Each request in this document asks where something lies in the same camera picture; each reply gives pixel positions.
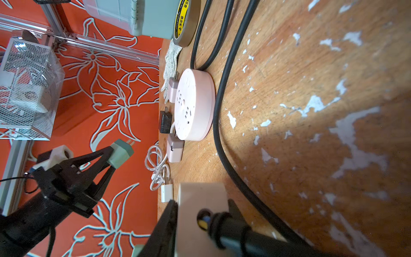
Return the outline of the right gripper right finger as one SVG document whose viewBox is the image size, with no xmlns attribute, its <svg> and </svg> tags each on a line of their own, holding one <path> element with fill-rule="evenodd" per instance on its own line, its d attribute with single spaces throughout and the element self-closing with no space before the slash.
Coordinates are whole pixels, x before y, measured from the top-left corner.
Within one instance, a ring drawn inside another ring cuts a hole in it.
<svg viewBox="0 0 411 257">
<path fill-rule="evenodd" d="M 247 224 L 235 201 L 233 199 L 229 199 L 228 205 L 229 214 L 231 215 L 228 219 L 228 228 L 231 231 L 250 231 L 250 226 Z"/>
</svg>

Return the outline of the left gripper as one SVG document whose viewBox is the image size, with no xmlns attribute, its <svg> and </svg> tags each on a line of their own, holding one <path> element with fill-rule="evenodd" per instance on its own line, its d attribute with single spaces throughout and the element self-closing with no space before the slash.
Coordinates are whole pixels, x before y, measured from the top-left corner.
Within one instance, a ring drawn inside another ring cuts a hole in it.
<svg viewBox="0 0 411 257">
<path fill-rule="evenodd" d="M 32 175 L 46 199 L 81 216 L 90 217 L 116 171 L 108 163 L 113 151 L 108 146 L 74 157 L 73 152 L 62 145 L 41 154 L 33 167 Z M 94 179 L 101 172 L 104 175 L 95 183 Z"/>
</svg>

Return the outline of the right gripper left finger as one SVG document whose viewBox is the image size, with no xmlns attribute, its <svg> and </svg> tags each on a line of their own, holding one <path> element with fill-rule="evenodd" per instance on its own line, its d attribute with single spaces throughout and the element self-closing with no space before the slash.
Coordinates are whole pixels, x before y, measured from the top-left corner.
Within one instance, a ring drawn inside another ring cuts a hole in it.
<svg viewBox="0 0 411 257">
<path fill-rule="evenodd" d="M 138 257 L 174 257 L 178 204 L 170 200 Z"/>
</svg>

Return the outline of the green plug adapter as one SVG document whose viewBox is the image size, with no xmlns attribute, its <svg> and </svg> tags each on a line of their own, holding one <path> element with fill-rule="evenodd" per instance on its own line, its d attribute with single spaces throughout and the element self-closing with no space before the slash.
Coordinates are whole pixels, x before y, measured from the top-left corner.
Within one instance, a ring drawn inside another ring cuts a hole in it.
<svg viewBox="0 0 411 257">
<path fill-rule="evenodd" d="M 122 139 L 116 140 L 110 147 L 113 152 L 107 162 L 114 169 L 120 168 L 134 154 L 132 145 Z"/>
</svg>

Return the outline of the pink plug adapter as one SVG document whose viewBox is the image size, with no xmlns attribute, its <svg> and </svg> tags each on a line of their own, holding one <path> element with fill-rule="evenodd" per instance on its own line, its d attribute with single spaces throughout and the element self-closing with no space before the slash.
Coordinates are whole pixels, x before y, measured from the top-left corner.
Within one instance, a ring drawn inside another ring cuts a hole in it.
<svg viewBox="0 0 411 257">
<path fill-rule="evenodd" d="M 167 137 L 167 158 L 169 163 L 178 163 L 182 160 L 184 140 L 180 140 L 175 134 Z"/>
<path fill-rule="evenodd" d="M 178 74 L 171 77 L 168 81 L 168 98 L 170 103 L 175 103 L 179 80 L 177 79 Z"/>
</svg>

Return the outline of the black plug adapter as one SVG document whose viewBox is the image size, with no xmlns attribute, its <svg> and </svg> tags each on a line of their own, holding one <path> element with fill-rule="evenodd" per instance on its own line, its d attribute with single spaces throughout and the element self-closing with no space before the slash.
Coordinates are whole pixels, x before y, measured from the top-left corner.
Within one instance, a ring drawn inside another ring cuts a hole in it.
<svg viewBox="0 0 411 257">
<path fill-rule="evenodd" d="M 171 133 L 173 115 L 167 107 L 159 113 L 158 130 L 162 134 Z"/>
</svg>

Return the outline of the pink round power socket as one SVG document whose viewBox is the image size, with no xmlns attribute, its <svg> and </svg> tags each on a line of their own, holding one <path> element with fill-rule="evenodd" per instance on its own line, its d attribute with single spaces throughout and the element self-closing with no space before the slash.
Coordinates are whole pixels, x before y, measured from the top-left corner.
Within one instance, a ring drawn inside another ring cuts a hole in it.
<svg viewBox="0 0 411 257">
<path fill-rule="evenodd" d="M 215 85 L 207 72 L 186 69 L 177 88 L 174 103 L 176 134 L 180 140 L 201 141 L 213 121 Z"/>
</svg>

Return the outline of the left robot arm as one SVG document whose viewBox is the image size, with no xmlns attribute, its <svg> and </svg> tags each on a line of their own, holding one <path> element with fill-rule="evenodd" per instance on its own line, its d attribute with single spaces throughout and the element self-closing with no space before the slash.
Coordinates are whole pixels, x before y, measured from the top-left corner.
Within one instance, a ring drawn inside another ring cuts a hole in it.
<svg viewBox="0 0 411 257">
<path fill-rule="evenodd" d="M 47 236 L 54 243 L 56 227 L 70 214 L 94 214 L 115 168 L 114 148 L 73 157 L 68 150 L 41 154 L 31 172 L 40 192 L 8 216 L 1 216 L 1 256 L 23 257 Z"/>
</svg>

